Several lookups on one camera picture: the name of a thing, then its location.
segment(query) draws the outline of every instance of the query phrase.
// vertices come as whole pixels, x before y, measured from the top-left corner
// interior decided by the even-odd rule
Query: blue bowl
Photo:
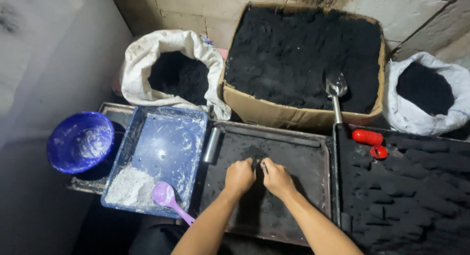
[[[93,168],[111,152],[114,127],[98,112],[81,112],[63,120],[47,141],[52,167],[63,173],[80,173]]]

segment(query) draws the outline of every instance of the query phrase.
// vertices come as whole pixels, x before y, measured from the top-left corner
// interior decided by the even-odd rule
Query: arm
[[[256,180],[252,159],[237,161],[228,169],[225,188],[215,201],[197,217],[174,248],[172,255],[215,255],[228,223],[240,200]]]
[[[297,192],[284,166],[274,163],[270,158],[265,158],[261,166],[265,174],[264,185],[284,202],[315,254],[363,255],[346,234]]]

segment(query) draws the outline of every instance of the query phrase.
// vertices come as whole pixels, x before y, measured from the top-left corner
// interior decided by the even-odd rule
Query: purple plastic spoon
[[[183,219],[191,226],[194,222],[194,218],[188,215],[175,200],[175,192],[173,187],[166,182],[157,182],[152,190],[153,200],[161,206],[167,206],[173,208]]]

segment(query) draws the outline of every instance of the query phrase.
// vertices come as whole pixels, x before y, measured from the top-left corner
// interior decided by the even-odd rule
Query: red cylinder
[[[384,136],[376,132],[367,131],[364,129],[356,129],[352,133],[352,139],[362,144],[375,146],[382,144],[384,141]]]
[[[369,152],[373,158],[377,159],[386,158],[388,156],[387,149],[382,145],[373,146]]]

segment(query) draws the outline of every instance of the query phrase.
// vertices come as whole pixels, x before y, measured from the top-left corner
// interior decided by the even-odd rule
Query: blue plastic tray
[[[150,175],[153,184],[164,181],[173,186],[177,203],[187,212],[206,128],[207,114],[202,111],[137,106],[109,174],[101,197],[102,205],[179,219],[180,216],[172,208],[158,206],[151,200],[151,188],[142,189],[145,197],[149,191],[147,205],[108,203],[105,199],[120,171],[134,167]]]

